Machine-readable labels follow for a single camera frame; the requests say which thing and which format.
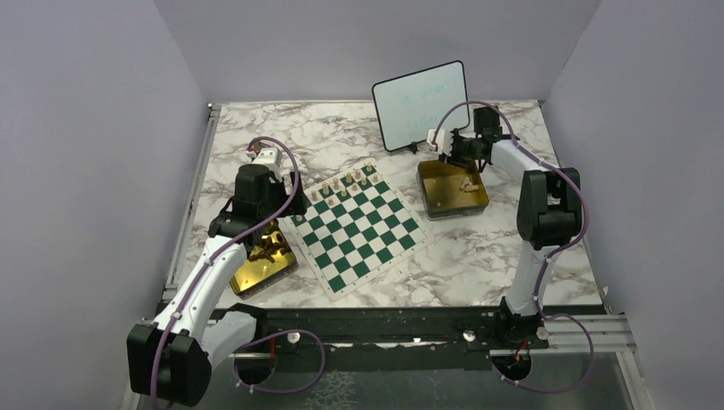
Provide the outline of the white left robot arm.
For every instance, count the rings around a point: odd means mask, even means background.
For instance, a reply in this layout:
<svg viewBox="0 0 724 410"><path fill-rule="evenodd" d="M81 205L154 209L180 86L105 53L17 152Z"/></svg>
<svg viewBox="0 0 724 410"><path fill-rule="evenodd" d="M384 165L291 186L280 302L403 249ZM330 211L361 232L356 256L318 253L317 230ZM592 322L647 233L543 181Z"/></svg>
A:
<svg viewBox="0 0 724 410"><path fill-rule="evenodd" d="M213 371L235 349L265 346L268 328L248 313L232 312L210 325L213 310L238 268L273 220L303 215L307 208L297 169L292 189L271 166L239 167L232 197L212 220L196 265L177 294L147 325L134 325L126 339L131 390L193 407L205 395Z"/></svg>

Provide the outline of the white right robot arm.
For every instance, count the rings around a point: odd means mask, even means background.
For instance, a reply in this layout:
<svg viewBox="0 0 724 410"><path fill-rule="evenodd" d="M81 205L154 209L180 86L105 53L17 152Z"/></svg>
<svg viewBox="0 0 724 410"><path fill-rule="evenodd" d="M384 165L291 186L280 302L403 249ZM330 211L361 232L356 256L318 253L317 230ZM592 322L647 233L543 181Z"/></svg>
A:
<svg viewBox="0 0 724 410"><path fill-rule="evenodd" d="M526 149L497 107L474 111L475 135L458 129L435 134L441 160L458 167L484 162L505 171L520 184L517 231L522 252L511 287L494 315L490 337L500 346L532 342L540 327L543 295L559 254L580 238L584 226L580 175L559 168Z"/></svg>

